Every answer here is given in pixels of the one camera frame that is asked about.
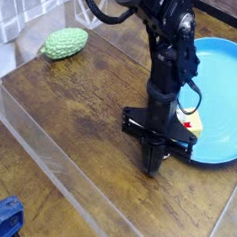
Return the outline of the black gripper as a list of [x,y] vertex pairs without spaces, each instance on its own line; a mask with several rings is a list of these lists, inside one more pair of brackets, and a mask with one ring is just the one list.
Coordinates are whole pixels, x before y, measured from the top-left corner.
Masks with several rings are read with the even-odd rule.
[[[143,169],[156,175],[164,159],[170,153],[191,160],[197,138],[184,127],[177,115],[176,106],[180,89],[164,93],[152,80],[147,82],[148,105],[145,108],[125,107],[123,109],[122,130],[137,138],[142,144]],[[132,119],[144,128],[130,124]]]

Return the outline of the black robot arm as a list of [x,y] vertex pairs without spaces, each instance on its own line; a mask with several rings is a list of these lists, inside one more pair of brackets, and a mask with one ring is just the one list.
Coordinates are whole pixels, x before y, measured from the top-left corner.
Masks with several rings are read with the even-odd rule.
[[146,26],[152,59],[146,108],[123,109],[122,129],[139,139],[143,169],[153,177],[170,153],[191,158],[197,138],[180,123],[179,93],[193,83],[200,60],[194,43],[195,15],[191,0],[115,0],[130,8]]

